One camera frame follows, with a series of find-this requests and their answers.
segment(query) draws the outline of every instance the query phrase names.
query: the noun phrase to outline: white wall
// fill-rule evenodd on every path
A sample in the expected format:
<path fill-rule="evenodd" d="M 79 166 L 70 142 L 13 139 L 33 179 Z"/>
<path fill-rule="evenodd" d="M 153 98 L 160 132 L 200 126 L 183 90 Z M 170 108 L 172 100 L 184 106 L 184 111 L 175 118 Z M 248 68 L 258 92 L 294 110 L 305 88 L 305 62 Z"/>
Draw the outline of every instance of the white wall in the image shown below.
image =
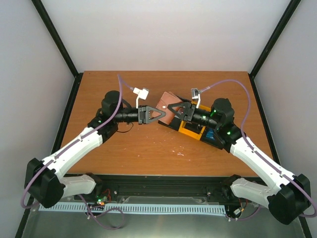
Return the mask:
<path fill-rule="evenodd" d="M 0 5 L 0 231 L 15 236 L 27 162 L 47 156 L 73 77 L 30 0 Z"/>
<path fill-rule="evenodd" d="M 79 71 L 251 71 L 289 0 L 43 0 Z"/>
<path fill-rule="evenodd" d="M 305 174 L 317 200 L 317 1 L 302 1 L 256 85 L 284 167 Z M 317 237 L 317 218 L 307 219 Z"/>

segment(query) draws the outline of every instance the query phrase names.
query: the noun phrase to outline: orange wooden surface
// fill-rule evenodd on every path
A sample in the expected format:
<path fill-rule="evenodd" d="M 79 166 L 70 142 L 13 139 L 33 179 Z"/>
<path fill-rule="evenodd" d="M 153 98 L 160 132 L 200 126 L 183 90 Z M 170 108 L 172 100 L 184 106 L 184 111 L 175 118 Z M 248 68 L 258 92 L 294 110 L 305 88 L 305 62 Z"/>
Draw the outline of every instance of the orange wooden surface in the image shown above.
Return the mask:
<path fill-rule="evenodd" d="M 237 79 L 248 88 L 252 103 L 245 131 L 271 157 L 260 113 L 252 93 L 247 72 L 214 71 L 86 71 L 70 116 L 63 145 L 77 136 L 101 107 L 110 90 L 118 90 L 117 74 L 131 86 L 148 88 L 150 93 L 141 105 L 156 106 L 164 91 L 190 99 L 190 89 L 202 89 L 223 79 Z M 240 85 L 223 83 L 202 94 L 202 105 L 211 106 L 216 98 L 228 98 L 235 110 L 235 123 L 240 126 L 247 109 L 247 96 Z M 135 106 L 136 95 L 124 87 L 123 98 Z M 119 130 L 130 125 L 121 124 Z M 159 125 L 138 125 L 129 133 L 116 133 L 105 144 L 90 152 L 69 173 L 115 175 L 180 175 L 180 176 L 255 176 L 239 159 L 224 150 Z"/>

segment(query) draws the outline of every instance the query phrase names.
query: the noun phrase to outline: black metal frame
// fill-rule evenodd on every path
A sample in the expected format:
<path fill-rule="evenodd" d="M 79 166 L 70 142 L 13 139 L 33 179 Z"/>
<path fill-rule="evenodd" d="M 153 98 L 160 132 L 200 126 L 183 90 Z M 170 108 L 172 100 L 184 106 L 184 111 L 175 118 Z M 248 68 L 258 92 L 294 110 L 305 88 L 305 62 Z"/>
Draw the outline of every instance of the black metal frame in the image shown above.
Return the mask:
<path fill-rule="evenodd" d="M 257 87 L 255 84 L 255 78 L 256 75 L 258 74 L 261 66 L 263 65 L 264 61 L 266 60 L 268 54 L 270 53 L 270 51 L 272 50 L 273 46 L 275 45 L 276 41 L 278 40 L 280 34 L 282 33 L 283 29 L 285 28 L 286 24 L 288 23 L 289 19 L 291 18 L 292 14 L 294 13 L 294 11 L 296 10 L 298 4 L 300 3 L 301 0 L 290 0 L 288 7 L 286 8 L 284 14 L 282 15 L 280 21 L 278 22 L 274 32 L 272 33 L 271 37 L 269 38 L 265 48 L 263 49 L 259 59 L 257 60 L 254 68 L 252 69 L 251 73 L 249 74 L 249 78 L 250 78 L 250 82 L 251 82 L 251 86 L 252 86 L 252 90 L 253 93 L 255 95 L 256 98 L 256 102 L 258 104 L 258 108 L 260 111 L 260 115 L 262 118 L 262 122 L 264 125 L 264 129 L 266 132 L 266 136 L 268 139 L 268 143 L 273 155 L 274 160 L 279 163 L 279 158 L 276 152 L 276 148 L 272 139 L 272 135 L 270 133 L 269 130 L 269 126 L 264 114 L 264 110 L 261 104 L 261 100 L 257 91 Z M 43 20 L 44 24 L 46 25 L 49 33 L 52 36 L 52 39 L 54 40 L 54 42 L 56 43 L 56 46 L 58 47 L 60 53 L 62 54 L 66 64 L 68 65 L 70 71 L 72 72 L 75 80 L 74 80 L 74 84 L 73 87 L 71 89 L 68 101 L 67 101 L 67 105 L 64 111 L 64 115 L 62 118 L 62 122 L 60 124 L 60 127 L 58 129 L 58 133 L 55 139 L 55 143 L 53 146 L 53 150 L 52 153 L 57 151 L 62 143 L 65 131 L 66 131 L 66 127 L 68 124 L 68 120 L 77 96 L 77 92 L 78 92 L 78 88 L 79 85 L 81 83 L 81 79 L 83 76 L 83 73 L 78 73 L 70 55 L 68 54 L 57 30 L 55 29 L 47 11 L 45 10 L 45 7 L 42 4 L 41 0 L 32 0 L 32 3 L 34 4 L 36 10 L 38 11 L 41 19 Z M 218 177 L 157 177 L 157 176 L 102 176 L 102 178 L 106 181 L 109 181 L 109 183 L 111 183 L 111 186 L 114 186 L 113 189 L 115 189 L 115 187 L 119 187 L 121 186 L 121 191 L 120 193 L 118 193 L 116 196 L 125 196 L 125 195 L 133 195 L 136 193 L 142 193 L 142 191 L 144 192 L 144 190 L 141 189 L 141 187 L 143 188 L 144 186 L 151 186 L 154 184 L 157 184 L 157 181 L 160 181 L 160 185 L 161 187 L 157 190 L 150 190 L 153 192 L 152 195 L 155 194 L 159 194 L 160 196 L 165 195 L 165 196 L 169 196 L 171 194 L 168 194 L 168 192 L 170 191 L 170 189 L 168 189 L 166 186 L 173 186 L 173 185 L 177 185 L 180 186 L 181 184 L 186 186 L 190 186 L 192 188 L 192 190 L 190 192 L 186 192 L 184 190 L 184 188 L 179 189 L 179 193 L 183 193 L 183 195 L 191 195 L 193 196 L 193 193 L 196 193 L 198 196 L 202 195 L 202 193 L 197 193 L 197 191 L 203 191 L 203 193 L 206 193 L 206 189 L 208 189 L 207 184 L 210 184 L 211 186 L 215 185 L 215 184 L 220 184 L 221 181 L 223 181 L 224 178 L 218 178 Z M 30 198 L 28 204 L 31 204 L 33 201 L 32 198 Z M 30 213 L 30 209 L 25 210 L 19 229 L 16 233 L 16 238 L 20 238 L 23 235 L 23 231 L 24 231 L 24 227 L 26 225 L 28 216 Z M 306 219 L 303 217 L 300 217 L 300 222 L 304 231 L 304 234 L 307 238 L 311 238 L 312 235 L 310 233 L 310 230 L 308 228 Z"/>

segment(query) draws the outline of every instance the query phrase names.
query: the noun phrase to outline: yellow object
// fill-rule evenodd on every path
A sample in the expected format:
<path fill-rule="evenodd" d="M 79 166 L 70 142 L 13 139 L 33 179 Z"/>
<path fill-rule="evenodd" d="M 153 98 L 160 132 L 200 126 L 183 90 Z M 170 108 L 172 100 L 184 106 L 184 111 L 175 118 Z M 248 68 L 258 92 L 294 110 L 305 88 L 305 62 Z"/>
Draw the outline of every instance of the yellow object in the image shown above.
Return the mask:
<path fill-rule="evenodd" d="M 199 108 L 200 109 L 203 109 L 203 110 L 206 110 L 206 111 L 208 111 L 208 112 L 210 112 L 211 111 L 211 109 L 209 108 L 209 107 L 206 107 L 206 106 L 203 106 L 203 105 L 200 105 L 199 106 Z M 180 132 L 180 133 L 183 133 L 183 134 L 185 134 L 185 135 L 188 135 L 188 136 L 190 136 L 191 138 L 194 138 L 194 139 L 196 139 L 196 140 L 200 140 L 201 139 L 201 137 L 202 137 L 202 135 L 203 135 L 203 132 L 204 132 L 204 130 L 205 130 L 205 126 L 202 128 L 202 130 L 200 131 L 200 133 L 195 133 L 195 132 L 193 132 L 193 131 L 191 131 L 191 130 L 188 130 L 188 129 L 186 129 L 185 128 L 185 125 L 186 125 L 186 122 L 185 121 L 182 121 L 181 122 L 181 124 L 180 124 L 180 126 L 179 126 L 179 129 L 178 129 L 178 131 Z"/>

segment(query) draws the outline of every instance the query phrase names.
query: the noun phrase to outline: brown leather wallet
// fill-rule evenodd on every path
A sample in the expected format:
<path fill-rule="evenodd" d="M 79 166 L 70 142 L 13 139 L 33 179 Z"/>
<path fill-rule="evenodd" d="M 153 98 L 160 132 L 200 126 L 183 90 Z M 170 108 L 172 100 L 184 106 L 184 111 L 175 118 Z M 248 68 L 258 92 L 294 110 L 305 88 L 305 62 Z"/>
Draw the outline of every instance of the brown leather wallet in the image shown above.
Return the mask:
<path fill-rule="evenodd" d="M 165 123 L 165 124 L 170 124 L 170 122 L 173 120 L 175 114 L 172 113 L 167 106 L 169 104 L 173 104 L 173 103 L 181 103 L 182 100 L 180 100 L 177 96 L 175 96 L 172 92 L 164 92 L 162 97 L 160 98 L 156 108 L 159 110 L 162 110 L 166 113 L 166 115 L 159 119 L 159 121 Z M 152 116 L 153 117 L 157 117 L 160 114 L 157 112 L 153 112 Z"/>

